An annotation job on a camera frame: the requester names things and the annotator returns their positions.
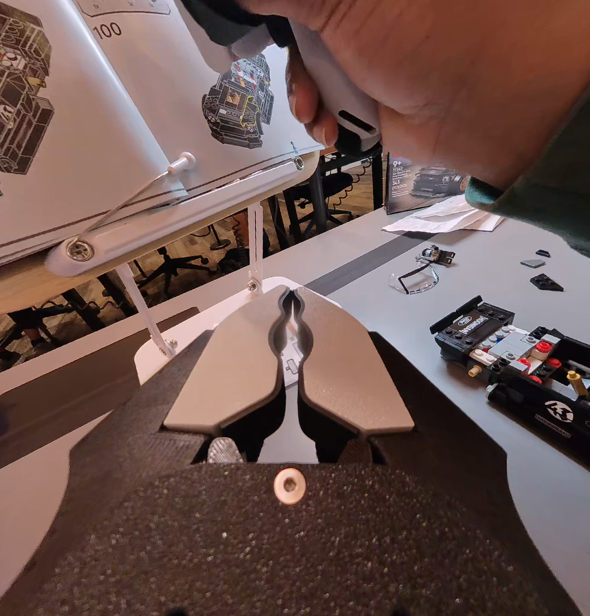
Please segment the small black lego assembly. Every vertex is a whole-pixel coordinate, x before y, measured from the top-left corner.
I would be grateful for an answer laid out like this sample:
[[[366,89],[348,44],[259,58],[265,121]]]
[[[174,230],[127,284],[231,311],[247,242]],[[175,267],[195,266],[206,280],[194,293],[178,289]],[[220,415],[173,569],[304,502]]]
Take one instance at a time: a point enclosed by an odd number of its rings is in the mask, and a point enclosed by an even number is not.
[[[430,247],[421,251],[419,255],[417,255],[416,260],[423,264],[428,265],[442,265],[442,266],[451,266],[455,257],[455,252],[442,250],[437,245],[431,245]]]

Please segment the crumpled white paper bag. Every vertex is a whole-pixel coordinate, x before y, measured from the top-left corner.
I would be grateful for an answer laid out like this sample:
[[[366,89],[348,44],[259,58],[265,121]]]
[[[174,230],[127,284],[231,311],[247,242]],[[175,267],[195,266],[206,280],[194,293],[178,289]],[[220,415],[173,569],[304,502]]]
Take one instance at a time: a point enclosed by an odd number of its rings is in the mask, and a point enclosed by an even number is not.
[[[471,207],[464,195],[452,196],[399,219],[383,231],[445,234],[457,230],[492,232],[504,217]]]

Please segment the lego car model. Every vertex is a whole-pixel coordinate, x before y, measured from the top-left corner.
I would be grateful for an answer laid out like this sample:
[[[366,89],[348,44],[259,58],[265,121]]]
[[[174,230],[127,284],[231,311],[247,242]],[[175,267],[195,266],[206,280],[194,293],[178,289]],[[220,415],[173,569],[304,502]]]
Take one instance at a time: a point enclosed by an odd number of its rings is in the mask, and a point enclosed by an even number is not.
[[[514,317],[476,296],[430,333],[447,362],[484,382],[490,404],[590,469],[590,345]]]

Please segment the lego instruction booklet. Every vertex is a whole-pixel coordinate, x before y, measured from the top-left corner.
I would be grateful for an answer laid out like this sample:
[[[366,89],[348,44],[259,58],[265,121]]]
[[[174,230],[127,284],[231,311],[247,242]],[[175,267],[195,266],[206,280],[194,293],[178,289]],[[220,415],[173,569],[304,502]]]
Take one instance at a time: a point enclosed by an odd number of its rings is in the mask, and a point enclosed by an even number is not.
[[[320,150],[285,65],[214,71],[174,1],[0,1],[0,266]]]

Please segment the black office chair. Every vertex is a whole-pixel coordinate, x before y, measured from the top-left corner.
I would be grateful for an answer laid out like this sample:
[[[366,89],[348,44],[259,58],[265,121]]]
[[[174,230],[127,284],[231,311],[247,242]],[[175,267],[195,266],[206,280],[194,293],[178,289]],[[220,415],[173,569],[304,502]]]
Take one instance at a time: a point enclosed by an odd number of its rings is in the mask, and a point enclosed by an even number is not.
[[[322,232],[329,222],[341,225],[343,221],[337,216],[353,219],[351,211],[330,206],[329,202],[332,197],[338,196],[338,204],[341,204],[371,167],[371,160],[368,158],[355,164],[363,168],[356,179],[344,170],[338,155],[330,156],[329,160],[322,156],[308,180],[285,189],[283,199],[288,213],[289,233],[296,243],[306,240],[313,228]]]

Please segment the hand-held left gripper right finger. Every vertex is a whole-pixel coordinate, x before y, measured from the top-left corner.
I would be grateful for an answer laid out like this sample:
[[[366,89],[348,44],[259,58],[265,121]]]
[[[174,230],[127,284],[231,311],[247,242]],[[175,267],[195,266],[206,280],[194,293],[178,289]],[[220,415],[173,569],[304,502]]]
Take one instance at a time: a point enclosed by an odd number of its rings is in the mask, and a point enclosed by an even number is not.
[[[342,453],[350,441],[411,432],[414,420],[366,327],[305,287],[292,292],[292,311],[303,353],[299,424],[317,453]]]

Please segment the clear lego windshield piece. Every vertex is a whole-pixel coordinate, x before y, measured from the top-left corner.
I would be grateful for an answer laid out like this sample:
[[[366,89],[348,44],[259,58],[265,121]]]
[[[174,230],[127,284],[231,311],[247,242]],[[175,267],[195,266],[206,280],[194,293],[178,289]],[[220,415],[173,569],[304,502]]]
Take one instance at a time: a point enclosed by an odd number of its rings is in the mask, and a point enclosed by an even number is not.
[[[403,275],[392,273],[389,276],[389,286],[405,295],[423,293],[435,287],[438,282],[438,273],[430,264],[425,264]]]

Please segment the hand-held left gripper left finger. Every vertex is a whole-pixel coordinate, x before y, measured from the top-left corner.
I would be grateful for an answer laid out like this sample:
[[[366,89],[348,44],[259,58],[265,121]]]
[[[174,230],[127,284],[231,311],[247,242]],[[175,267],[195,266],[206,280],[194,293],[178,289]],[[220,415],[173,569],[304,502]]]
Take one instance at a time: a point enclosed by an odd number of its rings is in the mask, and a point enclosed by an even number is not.
[[[164,419],[165,429],[229,437],[240,452],[260,453],[284,420],[281,352],[290,293],[276,287],[214,329]]]

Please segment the white stand rod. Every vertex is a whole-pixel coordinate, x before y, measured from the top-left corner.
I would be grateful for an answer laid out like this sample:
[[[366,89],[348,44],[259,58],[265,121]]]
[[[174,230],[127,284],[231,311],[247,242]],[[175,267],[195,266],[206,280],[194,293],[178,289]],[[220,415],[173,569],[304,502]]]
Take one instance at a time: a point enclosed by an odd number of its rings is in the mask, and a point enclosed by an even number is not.
[[[260,202],[250,204],[247,208],[249,268],[248,291],[257,297],[263,294],[263,209]]]
[[[132,302],[136,306],[137,312],[142,316],[153,343],[166,358],[173,358],[176,355],[176,348],[162,336],[156,321],[152,317],[152,314],[145,303],[145,299],[142,296],[140,289],[134,281],[134,276],[130,266],[127,263],[124,263],[116,266],[115,271],[123,282],[125,289],[132,299]]]

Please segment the lego set box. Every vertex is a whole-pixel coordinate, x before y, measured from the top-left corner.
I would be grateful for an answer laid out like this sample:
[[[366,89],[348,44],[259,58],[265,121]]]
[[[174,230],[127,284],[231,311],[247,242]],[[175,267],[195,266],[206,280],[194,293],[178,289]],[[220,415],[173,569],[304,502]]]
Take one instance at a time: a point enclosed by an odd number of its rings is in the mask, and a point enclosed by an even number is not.
[[[384,208],[387,214],[418,210],[462,195],[469,174],[441,166],[423,166],[392,153],[387,154]]]

